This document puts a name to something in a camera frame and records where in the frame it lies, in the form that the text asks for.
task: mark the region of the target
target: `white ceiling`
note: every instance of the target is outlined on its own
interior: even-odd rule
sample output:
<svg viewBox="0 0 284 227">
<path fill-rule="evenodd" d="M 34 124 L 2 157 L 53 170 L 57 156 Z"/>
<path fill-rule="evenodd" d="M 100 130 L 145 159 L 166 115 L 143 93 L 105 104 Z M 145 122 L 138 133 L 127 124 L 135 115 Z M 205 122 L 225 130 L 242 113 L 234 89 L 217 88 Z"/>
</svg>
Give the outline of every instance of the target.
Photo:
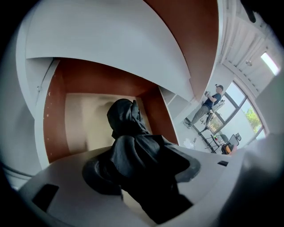
<svg viewBox="0 0 284 227">
<path fill-rule="evenodd" d="M 280 68 L 283 48 L 258 14 L 255 14 L 255 23 L 249 21 L 240 0 L 223 0 L 223 4 L 224 27 L 219 61 L 257 97 L 274 77 L 261 55 L 267 52 Z M 246 61 L 251 61 L 252 66 L 248 66 Z"/>
</svg>

